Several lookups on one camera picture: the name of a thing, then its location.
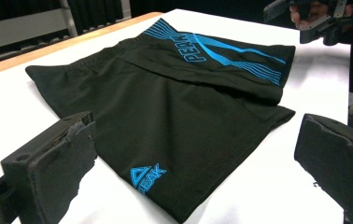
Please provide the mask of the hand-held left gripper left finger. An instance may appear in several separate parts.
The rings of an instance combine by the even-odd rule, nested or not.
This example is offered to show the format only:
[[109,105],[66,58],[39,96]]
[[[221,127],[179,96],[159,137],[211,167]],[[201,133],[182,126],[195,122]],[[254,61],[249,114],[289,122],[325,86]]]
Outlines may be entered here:
[[60,119],[2,159],[7,220],[58,224],[95,164],[95,137],[92,113],[81,112]]

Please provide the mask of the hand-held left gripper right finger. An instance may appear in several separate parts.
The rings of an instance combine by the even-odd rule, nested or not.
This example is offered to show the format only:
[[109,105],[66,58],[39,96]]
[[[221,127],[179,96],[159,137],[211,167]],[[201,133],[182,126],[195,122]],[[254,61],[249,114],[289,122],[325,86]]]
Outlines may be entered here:
[[294,160],[344,210],[353,224],[353,129],[313,114],[303,117]]

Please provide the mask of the black shorts with blue print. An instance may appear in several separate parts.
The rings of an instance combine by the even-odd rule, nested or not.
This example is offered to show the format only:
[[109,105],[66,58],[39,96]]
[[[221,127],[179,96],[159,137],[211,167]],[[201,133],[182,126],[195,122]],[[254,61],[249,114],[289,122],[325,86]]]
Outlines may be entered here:
[[59,117],[92,112],[98,155],[184,222],[292,118],[280,100],[294,54],[158,20],[113,47],[27,74]]

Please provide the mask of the white table cover sheet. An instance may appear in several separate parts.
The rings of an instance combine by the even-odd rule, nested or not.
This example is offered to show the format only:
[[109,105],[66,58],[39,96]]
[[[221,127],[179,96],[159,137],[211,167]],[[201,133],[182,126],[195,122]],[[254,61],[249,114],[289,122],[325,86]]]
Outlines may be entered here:
[[[293,118],[258,148],[201,204],[186,224],[343,224],[342,208],[293,158],[306,113],[347,120],[350,48],[299,43],[292,29],[175,9],[164,18],[179,31],[296,47],[281,100]],[[139,35],[158,19],[149,14],[0,62],[0,162],[56,121],[26,75],[31,64],[67,64]],[[81,181],[62,224],[176,224],[103,161]]]

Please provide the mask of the white metal stand with panel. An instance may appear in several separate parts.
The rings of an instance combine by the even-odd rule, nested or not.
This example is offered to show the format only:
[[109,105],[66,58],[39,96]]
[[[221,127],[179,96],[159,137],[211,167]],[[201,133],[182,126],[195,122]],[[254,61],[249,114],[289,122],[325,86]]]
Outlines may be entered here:
[[61,7],[36,14],[0,21],[0,47],[67,30],[71,37],[78,31],[67,0],[59,0]]

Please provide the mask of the black curtain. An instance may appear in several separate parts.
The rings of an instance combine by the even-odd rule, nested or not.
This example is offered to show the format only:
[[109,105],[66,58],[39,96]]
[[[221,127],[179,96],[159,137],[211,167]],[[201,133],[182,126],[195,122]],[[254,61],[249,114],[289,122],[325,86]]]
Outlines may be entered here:
[[243,21],[262,22],[270,0],[67,0],[78,33],[149,12],[186,9]]

